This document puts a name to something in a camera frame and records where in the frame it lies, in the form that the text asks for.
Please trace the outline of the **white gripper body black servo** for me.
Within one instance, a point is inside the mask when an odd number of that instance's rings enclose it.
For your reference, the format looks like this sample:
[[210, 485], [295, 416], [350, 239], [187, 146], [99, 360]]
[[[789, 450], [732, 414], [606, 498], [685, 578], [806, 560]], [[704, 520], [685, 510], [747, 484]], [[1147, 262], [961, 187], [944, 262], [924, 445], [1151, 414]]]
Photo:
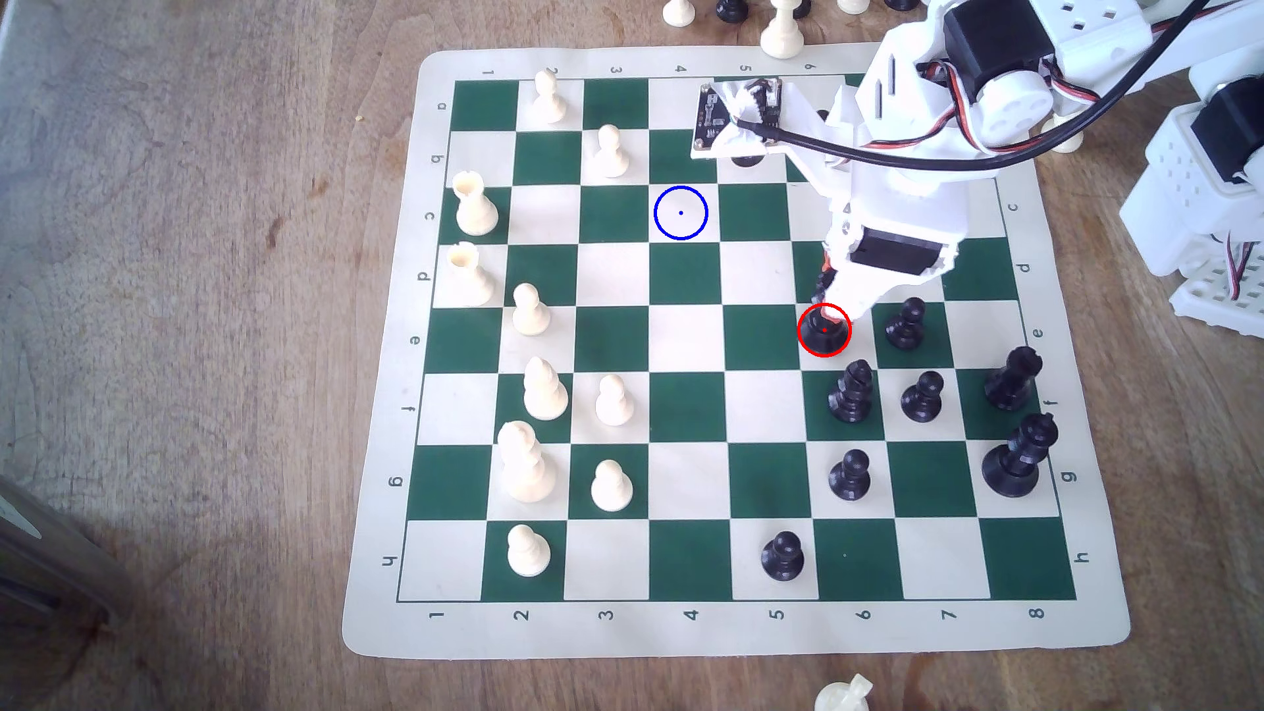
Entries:
[[[824, 115], [805, 94], [791, 94], [790, 130], [891, 158], [976, 156], [948, 94], [836, 94]], [[790, 149], [790, 162], [828, 209], [825, 232], [808, 233], [815, 261], [804, 299], [811, 299], [824, 263], [837, 271], [829, 299], [841, 299], [847, 281], [890, 281], [897, 288], [947, 275], [967, 238], [971, 189], [997, 176], [889, 170], [799, 147]]]

